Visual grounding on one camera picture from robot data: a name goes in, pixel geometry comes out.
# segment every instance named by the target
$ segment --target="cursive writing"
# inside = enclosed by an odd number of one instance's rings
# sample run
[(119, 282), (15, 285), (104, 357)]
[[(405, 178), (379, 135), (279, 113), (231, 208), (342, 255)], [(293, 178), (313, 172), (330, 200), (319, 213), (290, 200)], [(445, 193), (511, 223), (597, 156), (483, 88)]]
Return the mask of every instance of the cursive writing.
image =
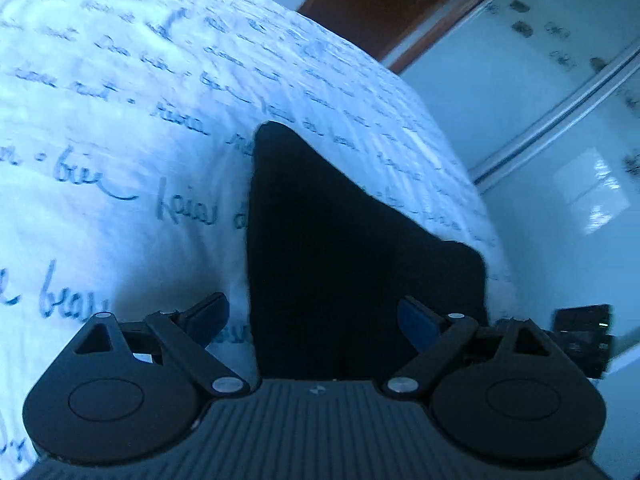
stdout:
[(392, 118), (392, 117), (391, 117), (391, 115), (389, 115), (388, 113), (386, 113), (386, 112), (382, 109), (382, 107), (381, 107), (380, 105), (376, 104), (375, 102), (373, 102), (373, 103), (371, 104), (371, 107), (372, 107), (375, 111), (377, 111), (380, 115), (382, 115), (383, 117), (386, 117), (386, 118)]
[(114, 92), (118, 91), (116, 88), (114, 88), (113, 84), (111, 83), (106, 83), (106, 84), (103, 83), (102, 88), (95, 89), (95, 88), (89, 88), (87, 85), (84, 85), (79, 81), (74, 81), (73, 83), (71, 83), (71, 85), (69, 85), (68, 88), (71, 91), (76, 92), (77, 94), (86, 95), (89, 97), (97, 97), (107, 102), (109, 101), (109, 92), (112, 90)]
[(24, 27), (17, 23), (9, 23), (6, 20), (0, 20), (0, 27), (2, 28), (16, 28), (17, 30), (24, 30)]
[(56, 81), (57, 78), (50, 76), (49, 74), (39, 74), (37, 72), (27, 72), (26, 70), (22, 70), (20, 68), (16, 68), (14, 71), (14, 75), (18, 79), (24, 79), (25, 81), (35, 81), (37, 83), (42, 83), (47, 86), (51, 86), (52, 88), (57, 88)]
[(214, 54), (215, 56), (221, 57), (222, 59), (226, 59), (227, 61), (230, 61), (231, 63), (234, 63), (234, 64), (244, 68), (244, 63), (242, 61), (240, 61), (239, 59), (236, 59), (233, 56), (230, 56), (226, 52), (222, 52), (222, 51), (217, 52), (216, 49), (213, 48), (212, 46), (206, 46), (206, 47), (203, 48), (203, 50), (207, 54)]
[(151, 30), (152, 33), (157, 34), (164, 40), (171, 41), (171, 38), (169, 37), (169, 32), (163, 25), (158, 25), (157, 27), (154, 27), (149, 22), (146, 22), (145, 25), (149, 30)]
[(297, 44), (300, 44), (301, 41), (304, 41), (304, 37), (300, 35), (297, 31), (292, 28), (286, 28), (284, 33), (289, 36), (292, 40), (294, 40)]
[(350, 111), (348, 110), (344, 110), (344, 114), (350, 118), (354, 123), (358, 123), (361, 124), (362, 126), (365, 126), (367, 128), (369, 128), (369, 125), (367, 124), (367, 121), (364, 120), (364, 118), (360, 117), (359, 115), (353, 115)]
[(337, 66), (335, 66), (335, 65), (329, 65), (329, 66), (334, 70), (334, 72), (337, 72), (337, 73), (338, 73), (338, 74), (340, 74), (340, 75), (346, 75), (346, 74), (345, 74), (341, 69), (339, 69)]
[(22, 440), (11, 439), (8, 442), (5, 441), (3, 446), (0, 447), (0, 457), (4, 456), (9, 452), (9, 450), (13, 450), (15, 453), (14, 460), (16, 463), (22, 463), (24, 460), (28, 462), (30, 465), (33, 465), (33, 460), (30, 459), (27, 453), (27, 439), (24, 438)]
[(356, 94), (354, 94), (352, 91), (342, 88), (340, 86), (338, 86), (338, 90), (340, 90), (340, 92), (342, 92), (343, 94), (348, 95), (349, 97), (356, 97)]
[(377, 133), (380, 136), (383, 136), (385, 137), (385, 139), (391, 140), (392, 142), (398, 142), (398, 139), (396, 139), (393, 135), (386, 132), (386, 129), (382, 126), (382, 124), (376, 123), (376, 126), (378, 127)]
[(311, 99), (312, 101), (321, 104), (322, 106), (326, 107), (326, 108), (330, 108), (331, 110), (335, 110), (334, 107), (332, 107), (327, 101), (325, 101), (324, 99), (322, 99), (321, 97), (316, 96), (311, 90), (305, 90), (304, 91), (304, 95), (306, 97), (308, 97), (309, 99)]
[(277, 57), (278, 59), (281, 59), (281, 60), (283, 60), (283, 61), (284, 61), (284, 57), (282, 56), (282, 54), (279, 54), (279, 53), (277, 53), (276, 51), (271, 50), (271, 49), (270, 49), (268, 46), (266, 46), (265, 44), (262, 44), (262, 45), (261, 45), (261, 47), (262, 47), (265, 51), (267, 51), (269, 54), (272, 54), (272, 55), (274, 55), (275, 57)]
[(262, 96), (260, 96), (260, 101), (262, 102), (262, 111), (264, 113), (268, 113), (272, 117), (279, 117), (292, 124), (296, 122), (295, 118), (293, 117), (293, 115), (291, 115), (289, 111), (282, 110), (281, 108), (276, 108), (273, 105), (268, 105), (267, 101), (265, 101)]
[(123, 12), (122, 14), (119, 14), (118, 17), (127, 23), (133, 23), (136, 20), (136, 17), (130, 12)]
[(55, 271), (56, 261), (51, 260), (44, 282), (42, 283), (42, 288), (40, 289), (40, 300), (38, 303), (42, 317), (51, 317), (56, 307), (58, 307), (58, 313), (61, 317), (79, 319), (85, 323), (95, 312), (107, 311), (109, 309), (109, 300), (102, 302), (100, 310), (95, 309), (94, 292), (88, 292), (86, 298), (84, 298), (80, 292), (72, 292), (68, 286), (63, 287), (58, 295), (49, 292)]
[(280, 74), (278, 74), (277, 72), (271, 72), (271, 73), (266, 73), (262, 70), (260, 70), (258, 67), (255, 67), (254, 70), (260, 74), (262, 77), (265, 77), (267, 79), (270, 79), (272, 81), (280, 81)]
[(201, 222), (204, 225), (213, 225), (218, 220), (218, 206), (212, 206), (209, 208), (202, 202), (196, 202), (192, 198), (183, 197), (180, 194), (175, 194), (169, 200), (169, 204), (164, 201), (164, 195), (166, 192), (166, 178), (160, 179), (160, 186), (158, 189), (158, 201), (156, 203), (156, 218), (158, 220), (164, 220), (164, 213), (169, 215), (169, 218), (174, 224), (179, 224), (178, 216), (190, 218), (193, 221)]
[(420, 173), (417, 173), (410, 169), (403, 169), (400, 166), (400, 164), (398, 164), (396, 161), (392, 160), (391, 158), (383, 156), (382, 152), (378, 152), (378, 160), (385, 166), (389, 166), (390, 168), (392, 168), (395, 171), (398, 171), (399, 173), (407, 174), (413, 180), (417, 180), (418, 182), (421, 182), (422, 180), (422, 176), (420, 175)]
[(81, 186), (82, 184), (95, 184), (101, 192), (105, 195), (110, 196), (111, 198), (115, 198), (116, 200), (136, 200), (138, 195), (132, 196), (118, 196), (111, 191), (107, 190), (104, 182), (102, 181), (104, 178), (104, 174), (100, 171), (95, 171), (93, 174), (89, 168), (78, 168), (78, 165), (70, 166), (66, 163), (67, 157), (73, 153), (74, 149), (72, 146), (68, 146), (64, 152), (58, 157), (56, 161), (56, 165), (53, 169), (53, 178), (55, 178), (58, 182), (69, 182), (75, 184), (76, 186)]
[(404, 200), (396, 198), (389, 187), (385, 187), (385, 202), (396, 209), (402, 209), (404, 207)]
[(5, 305), (15, 305), (20, 303), (20, 294), (13, 298), (12, 300), (8, 300), (4, 296), (4, 291), (6, 290), (9, 284), (9, 272), (6, 269), (0, 269), (0, 303)]
[(238, 34), (238, 38), (240, 38), (241, 40), (248, 41), (249, 43), (253, 43), (253, 44), (255, 44), (255, 41), (250, 40), (248, 37), (243, 36), (242, 34)]
[(158, 103), (153, 112), (151, 112), (151, 116), (160, 117), (163, 121), (167, 121), (173, 124), (179, 124), (180, 126), (186, 127), (188, 130), (193, 130), (200, 134), (208, 136), (209, 134), (204, 131), (204, 126), (202, 121), (196, 119), (195, 117), (191, 117), (189, 115), (184, 115), (178, 113), (176, 110), (171, 110), (171, 108), (175, 108), (171, 103), (165, 100), (165, 104)]
[(362, 88), (368, 94), (373, 94), (373, 90), (367, 85), (363, 85), (362, 83), (360, 83), (360, 88)]
[(318, 129), (316, 128), (316, 125), (313, 124), (311, 121), (309, 121), (308, 118), (302, 122), (302, 125), (305, 127), (305, 130), (309, 130), (310, 132), (313, 132), (315, 134), (318, 134), (321, 137), (324, 137), (324, 134), (319, 132)]
[(348, 148), (351, 148), (352, 150), (359, 152), (360, 150), (358, 148), (356, 148), (355, 144), (353, 142), (351, 142), (349, 139), (345, 139), (344, 137), (340, 137), (334, 134), (334, 132), (331, 130), (331, 138), (333, 139), (333, 141), (336, 144), (342, 144), (343, 146), (347, 146)]
[(322, 81), (325, 84), (329, 85), (331, 88), (334, 88), (334, 85), (332, 85), (330, 81), (328, 81), (326, 78), (324, 78), (324, 76), (322, 76), (321, 74), (319, 74), (313, 69), (307, 68), (305, 70), (305, 74), (309, 74), (311, 77), (318, 79), (318, 81)]
[(253, 29), (253, 30), (257, 30), (258, 32), (261, 32), (263, 34), (267, 33), (267, 29), (264, 28), (260, 23), (256, 22), (255, 20), (251, 20), (249, 19), (249, 26)]
[(572, 59), (572, 57), (565, 53), (560, 52), (559, 50), (554, 50), (549, 54), (549, 57), (554, 59), (558, 65), (564, 67), (565, 70), (569, 71), (578, 66), (578, 64)]
[(87, 0), (87, 1), (82, 2), (81, 9), (98, 10), (98, 12), (104, 12), (105, 14), (113, 14), (114, 13), (113, 7), (110, 7), (110, 6), (107, 6), (107, 5), (103, 5), (103, 4), (99, 4), (98, 2), (94, 2), (94, 1), (91, 1), (91, 0)]
[(167, 66), (167, 64), (161, 57), (159, 57), (158, 59), (148, 58), (146, 56), (146, 50), (143, 51), (142, 54), (140, 54), (140, 61), (142, 61), (143, 63), (149, 63), (149, 65), (154, 66), (160, 70), (166, 70), (167, 72), (175, 74), (175, 72)]
[(0, 146), (0, 162), (8, 162), (12, 166), (20, 166), (22, 159), (15, 150), (15, 146)]
[(105, 50), (109, 50), (110, 52), (115, 52), (116, 54), (121, 54), (122, 56), (131, 56), (129, 51), (126, 48), (120, 48), (113, 44), (113, 40), (111, 36), (104, 35), (100, 38), (100, 40), (96, 41), (94, 45), (98, 48), (103, 48)]
[(229, 32), (229, 28), (219, 18), (214, 18), (212, 16), (207, 16), (204, 19), (204, 22), (207, 25), (209, 25), (209, 27), (215, 28), (216, 30), (219, 30), (220, 32), (224, 32), (225, 34)]
[(67, 41), (75, 41), (76, 38), (72, 38), (70, 35), (78, 33), (77, 30), (70, 27), (68, 27), (63, 32), (60, 32), (58, 30), (53, 30), (50, 27), (43, 27), (40, 29), (40, 32), (42, 34), (45, 34), (46, 36), (51, 36), (52, 38), (60, 38), (61, 40), (67, 40)]
[(206, 72), (202, 72), (202, 74), (200, 74), (200, 82), (203, 85), (208, 86), (212, 90), (224, 90), (224, 88), (222, 88), (222, 86), (220, 86), (218, 83), (213, 81), (213, 79), (210, 78), (209, 74)]
[(226, 140), (225, 144), (231, 144), (233, 148), (242, 152), (246, 156), (254, 156), (254, 142), (249, 139), (245, 139), (240, 134), (235, 134), (230, 140)]
[(253, 104), (254, 103), (253, 101), (251, 101), (251, 99), (246, 99), (246, 98), (244, 98), (242, 96), (239, 96), (237, 94), (237, 92), (235, 90), (233, 90), (230, 86), (225, 86), (225, 90), (227, 92), (229, 92), (233, 97), (235, 97), (236, 99), (238, 99), (238, 100), (240, 100), (242, 102), (249, 103), (249, 104)]

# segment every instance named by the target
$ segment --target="sliding closet door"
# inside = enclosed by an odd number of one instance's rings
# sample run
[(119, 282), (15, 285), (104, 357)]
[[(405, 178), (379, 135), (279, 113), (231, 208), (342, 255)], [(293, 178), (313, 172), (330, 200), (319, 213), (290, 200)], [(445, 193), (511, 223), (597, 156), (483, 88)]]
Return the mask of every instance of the sliding closet door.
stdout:
[(640, 0), (492, 0), (401, 77), (476, 177), (638, 37)]
[(543, 328), (557, 308), (610, 303), (613, 335), (640, 330), (638, 66), (607, 84), (591, 103), (610, 95), (585, 117), (587, 105), (553, 129), (546, 148), (541, 141), (480, 184), (522, 311)]

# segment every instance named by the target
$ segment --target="metal rivet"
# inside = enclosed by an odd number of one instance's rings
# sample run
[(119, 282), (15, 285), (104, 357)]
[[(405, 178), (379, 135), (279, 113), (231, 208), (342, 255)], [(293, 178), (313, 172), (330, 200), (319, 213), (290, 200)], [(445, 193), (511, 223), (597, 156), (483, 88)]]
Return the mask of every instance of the metal rivet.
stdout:
[(221, 394), (234, 394), (242, 390), (244, 383), (237, 377), (220, 377), (211, 383), (211, 387)]
[(411, 377), (394, 377), (389, 379), (386, 386), (396, 394), (410, 394), (418, 389), (418, 381)]

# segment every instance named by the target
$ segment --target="ribbed black surface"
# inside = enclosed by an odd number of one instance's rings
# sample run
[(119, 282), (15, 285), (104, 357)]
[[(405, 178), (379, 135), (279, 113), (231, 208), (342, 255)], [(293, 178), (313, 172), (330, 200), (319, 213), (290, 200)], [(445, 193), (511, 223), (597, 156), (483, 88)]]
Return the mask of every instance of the ribbed black surface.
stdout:
[(24, 478), (602, 480), (607, 477), (589, 462), (545, 472), (512, 471), (481, 463), (446, 442), (419, 404), (389, 400), (368, 382), (264, 381), (249, 397), (213, 404), (198, 429), (161, 456), (102, 469), (44, 460)]

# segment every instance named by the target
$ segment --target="bed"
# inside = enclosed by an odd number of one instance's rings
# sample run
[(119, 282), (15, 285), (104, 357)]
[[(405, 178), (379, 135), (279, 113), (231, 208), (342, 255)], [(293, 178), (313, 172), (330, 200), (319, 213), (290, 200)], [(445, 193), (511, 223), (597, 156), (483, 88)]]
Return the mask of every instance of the bed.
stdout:
[(295, 130), (367, 194), (477, 250), (490, 322), (517, 316), (500, 243), (417, 95), (271, 0), (0, 0), (0, 478), (35, 460), (24, 399), (92, 314), (220, 290), (209, 351), (247, 380), (252, 135)]

